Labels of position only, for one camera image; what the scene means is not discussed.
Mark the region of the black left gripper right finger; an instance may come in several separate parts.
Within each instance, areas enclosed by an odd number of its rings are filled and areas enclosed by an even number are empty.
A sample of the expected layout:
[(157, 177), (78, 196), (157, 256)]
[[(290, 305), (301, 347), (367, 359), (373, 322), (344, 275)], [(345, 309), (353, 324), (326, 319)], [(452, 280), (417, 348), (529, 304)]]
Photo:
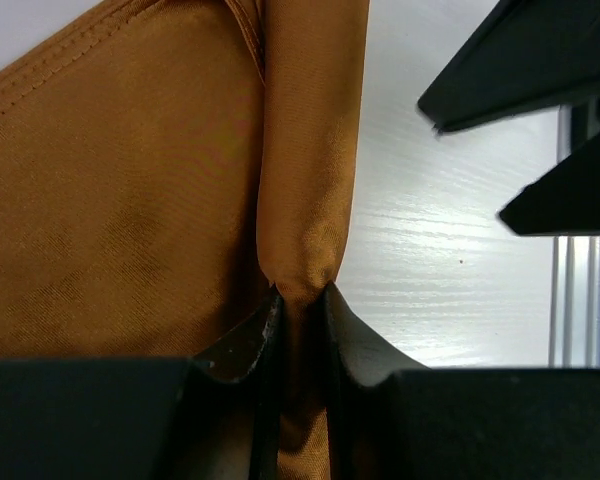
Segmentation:
[(600, 369), (432, 369), (322, 310), (333, 478), (600, 479)]

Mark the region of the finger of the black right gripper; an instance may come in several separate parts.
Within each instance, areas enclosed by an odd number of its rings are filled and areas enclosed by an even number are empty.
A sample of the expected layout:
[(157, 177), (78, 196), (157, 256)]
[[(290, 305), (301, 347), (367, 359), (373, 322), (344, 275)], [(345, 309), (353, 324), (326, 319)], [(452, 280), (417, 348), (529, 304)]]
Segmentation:
[(500, 1), (417, 102), (441, 132), (600, 97), (600, 1)]
[(600, 236), (600, 133), (498, 213), (518, 236)]

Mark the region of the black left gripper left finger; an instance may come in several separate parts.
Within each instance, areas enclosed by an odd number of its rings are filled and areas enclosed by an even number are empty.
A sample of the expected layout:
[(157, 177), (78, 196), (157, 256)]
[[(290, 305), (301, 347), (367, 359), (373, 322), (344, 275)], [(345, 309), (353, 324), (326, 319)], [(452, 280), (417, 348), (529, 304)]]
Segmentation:
[(273, 479), (283, 302), (189, 357), (0, 360), (0, 479)]

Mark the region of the orange-brown cloth napkin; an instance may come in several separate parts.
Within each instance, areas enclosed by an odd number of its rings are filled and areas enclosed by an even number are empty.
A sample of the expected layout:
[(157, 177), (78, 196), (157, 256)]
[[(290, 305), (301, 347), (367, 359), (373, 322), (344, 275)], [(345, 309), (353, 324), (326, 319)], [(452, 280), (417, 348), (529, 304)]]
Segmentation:
[(0, 72), (0, 358), (186, 355), (285, 302), (278, 473), (330, 475), (314, 314), (369, 5), (105, 1)]

